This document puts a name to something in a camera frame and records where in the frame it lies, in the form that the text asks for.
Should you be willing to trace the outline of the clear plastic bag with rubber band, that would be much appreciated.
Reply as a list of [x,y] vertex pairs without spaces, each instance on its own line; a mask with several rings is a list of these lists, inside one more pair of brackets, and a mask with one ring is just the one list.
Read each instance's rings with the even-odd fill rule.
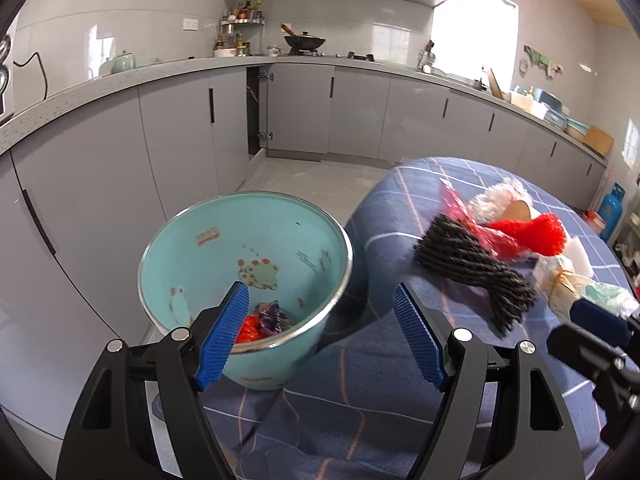
[[533,280],[550,310],[560,318],[570,318],[570,308],[581,299],[624,320],[639,307],[626,288],[575,273],[573,263],[562,255],[540,257],[534,266]]

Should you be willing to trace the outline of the black foam fruit net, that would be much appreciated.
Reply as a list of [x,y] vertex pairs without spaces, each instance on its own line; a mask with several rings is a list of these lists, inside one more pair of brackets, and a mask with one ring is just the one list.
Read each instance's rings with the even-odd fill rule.
[[524,276],[500,261],[461,221],[439,214],[414,245],[414,260],[443,278],[487,292],[492,322],[501,335],[523,321],[536,292]]

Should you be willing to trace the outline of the red foam fruit net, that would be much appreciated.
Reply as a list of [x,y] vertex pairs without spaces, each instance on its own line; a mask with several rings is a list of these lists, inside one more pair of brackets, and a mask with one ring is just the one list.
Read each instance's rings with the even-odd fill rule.
[[567,242],[563,223],[555,214],[540,214],[530,220],[497,220],[487,227],[511,237],[518,246],[517,255],[533,252],[545,257],[557,256]]

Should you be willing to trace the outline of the red cellophane wrapper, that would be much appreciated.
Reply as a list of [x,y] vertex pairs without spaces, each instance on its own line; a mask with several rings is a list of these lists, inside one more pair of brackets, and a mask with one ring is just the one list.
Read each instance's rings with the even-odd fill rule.
[[491,255],[502,260],[512,260],[526,254],[527,250],[512,236],[478,224],[458,192],[444,179],[440,180],[439,196],[442,213],[460,223]]

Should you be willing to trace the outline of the trash inside bin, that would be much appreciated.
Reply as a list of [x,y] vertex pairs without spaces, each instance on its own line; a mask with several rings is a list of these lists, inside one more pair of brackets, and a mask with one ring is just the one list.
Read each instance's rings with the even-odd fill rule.
[[236,344],[248,344],[283,333],[292,326],[292,321],[277,301],[256,304],[235,338]]

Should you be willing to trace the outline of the teal enamel trash bin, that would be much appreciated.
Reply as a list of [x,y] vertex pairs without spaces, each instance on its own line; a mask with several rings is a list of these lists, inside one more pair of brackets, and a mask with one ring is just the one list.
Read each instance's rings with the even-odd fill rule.
[[248,306],[275,302],[281,333],[233,347],[224,374],[253,390],[277,390],[316,352],[352,274],[352,243],[320,207],[273,192],[206,200],[172,218],[138,270],[143,309],[162,334],[216,307],[234,282]]

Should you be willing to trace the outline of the grey kitchen cabinets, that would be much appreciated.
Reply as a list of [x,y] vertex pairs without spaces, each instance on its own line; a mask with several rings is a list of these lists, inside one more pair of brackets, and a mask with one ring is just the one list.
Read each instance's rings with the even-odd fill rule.
[[163,219],[235,191],[256,148],[414,164],[457,157],[589,204],[604,158],[512,104],[396,68],[207,60],[85,82],[1,129],[1,405],[59,436],[99,344],[150,329],[134,286]]

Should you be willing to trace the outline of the white sponge block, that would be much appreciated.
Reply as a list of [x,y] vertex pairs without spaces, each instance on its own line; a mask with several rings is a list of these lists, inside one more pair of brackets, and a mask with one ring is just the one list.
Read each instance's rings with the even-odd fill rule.
[[588,254],[578,236],[571,237],[567,240],[562,255],[570,260],[576,274],[585,276],[586,278],[594,277],[594,270]]

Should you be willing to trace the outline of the blue plaid tablecloth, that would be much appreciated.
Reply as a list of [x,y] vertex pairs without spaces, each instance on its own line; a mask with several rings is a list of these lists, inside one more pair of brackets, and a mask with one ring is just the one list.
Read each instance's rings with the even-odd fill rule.
[[506,170],[452,157],[420,158],[387,174],[347,222],[354,270],[319,351],[278,391],[229,379],[203,396],[216,437],[241,479],[401,479],[430,432],[442,396],[413,359],[392,307],[407,283],[430,308],[482,341],[543,347],[558,318],[539,299],[505,335],[484,290],[431,274],[414,248],[438,214],[449,182],[465,200]]

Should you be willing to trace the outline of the blue gas cylinder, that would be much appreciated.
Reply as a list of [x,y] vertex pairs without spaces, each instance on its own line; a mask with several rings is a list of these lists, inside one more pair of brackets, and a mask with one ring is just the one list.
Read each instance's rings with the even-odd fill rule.
[[620,221],[620,217],[623,213],[623,199],[626,194],[624,188],[615,183],[611,192],[603,197],[600,207],[597,210],[598,216],[604,222],[604,228],[600,232],[600,239],[607,242],[616,224]]

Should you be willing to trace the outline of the white paper cup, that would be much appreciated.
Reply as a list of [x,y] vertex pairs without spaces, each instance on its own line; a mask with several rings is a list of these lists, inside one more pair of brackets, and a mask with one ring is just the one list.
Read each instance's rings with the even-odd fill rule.
[[531,218],[532,208],[525,200],[514,200],[499,216],[499,220],[529,221]]

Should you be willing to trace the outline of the white foam fruit net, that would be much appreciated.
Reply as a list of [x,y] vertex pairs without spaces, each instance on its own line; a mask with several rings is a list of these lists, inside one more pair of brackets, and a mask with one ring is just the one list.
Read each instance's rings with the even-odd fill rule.
[[486,224],[498,221],[506,206],[514,200],[525,200],[533,208],[532,196],[526,191],[524,184],[518,178],[505,177],[471,198],[468,208],[476,222]]

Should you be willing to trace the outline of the cardboard box on counter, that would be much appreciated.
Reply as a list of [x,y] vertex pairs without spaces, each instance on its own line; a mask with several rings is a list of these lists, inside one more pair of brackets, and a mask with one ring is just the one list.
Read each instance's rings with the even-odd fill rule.
[[584,144],[602,157],[608,157],[614,144],[614,138],[604,130],[590,126],[584,137]]

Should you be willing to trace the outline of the green ceramic teapot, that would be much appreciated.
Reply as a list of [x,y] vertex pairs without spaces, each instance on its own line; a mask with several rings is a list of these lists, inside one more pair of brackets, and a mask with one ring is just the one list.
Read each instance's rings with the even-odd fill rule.
[[114,75],[122,72],[126,72],[127,70],[134,70],[137,67],[136,57],[126,50],[123,50],[122,53],[115,55],[114,58],[110,58],[101,64],[99,68],[99,75]]

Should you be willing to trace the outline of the spice rack with bottles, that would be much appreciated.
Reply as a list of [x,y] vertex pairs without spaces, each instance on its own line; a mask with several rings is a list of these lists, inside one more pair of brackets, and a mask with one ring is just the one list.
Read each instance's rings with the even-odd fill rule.
[[215,58],[262,54],[266,17],[262,0],[240,1],[222,14],[213,47]]

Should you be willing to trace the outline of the black wok on stove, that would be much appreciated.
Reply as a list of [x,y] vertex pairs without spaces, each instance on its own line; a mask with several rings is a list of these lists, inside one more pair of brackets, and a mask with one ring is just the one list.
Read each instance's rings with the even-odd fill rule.
[[302,32],[300,35],[296,34],[287,24],[282,24],[281,29],[285,33],[284,40],[290,47],[290,55],[317,52],[326,42],[324,38],[312,36],[309,32]]

